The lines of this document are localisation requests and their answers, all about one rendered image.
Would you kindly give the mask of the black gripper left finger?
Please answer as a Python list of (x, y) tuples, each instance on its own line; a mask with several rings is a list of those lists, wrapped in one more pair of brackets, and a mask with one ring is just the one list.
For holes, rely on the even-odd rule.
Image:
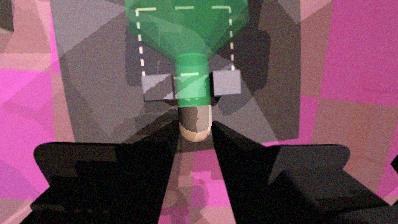
[(178, 136), (179, 120), (173, 120), (132, 144), (45, 142), (33, 156), (49, 186), (122, 184), (136, 224), (158, 224)]

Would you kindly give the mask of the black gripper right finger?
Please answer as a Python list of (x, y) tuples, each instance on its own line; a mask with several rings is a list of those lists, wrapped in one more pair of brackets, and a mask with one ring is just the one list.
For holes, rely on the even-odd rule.
[(258, 224), (285, 169), (340, 167), (350, 149), (338, 144), (258, 144), (226, 125), (212, 122), (212, 137), (235, 224)]

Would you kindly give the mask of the grey flat mat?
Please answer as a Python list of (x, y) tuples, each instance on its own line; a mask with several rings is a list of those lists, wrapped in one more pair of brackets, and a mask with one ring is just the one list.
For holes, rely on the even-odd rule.
[[(177, 99), (145, 102), (142, 76), (174, 63), (128, 27), (125, 0), (50, 0), (55, 44), (75, 142), (134, 143), (178, 119)], [(241, 94), (211, 97), (212, 122), (248, 139), (298, 139), (300, 0), (248, 0), (242, 34), (209, 60), (209, 74), (241, 70)]]

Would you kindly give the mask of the green glass bottle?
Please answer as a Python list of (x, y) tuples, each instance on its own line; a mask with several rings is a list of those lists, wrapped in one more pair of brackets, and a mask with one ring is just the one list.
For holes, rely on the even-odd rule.
[(192, 142), (212, 131), (209, 60), (238, 38), (248, 0), (125, 0), (131, 34), (174, 63), (179, 129)]

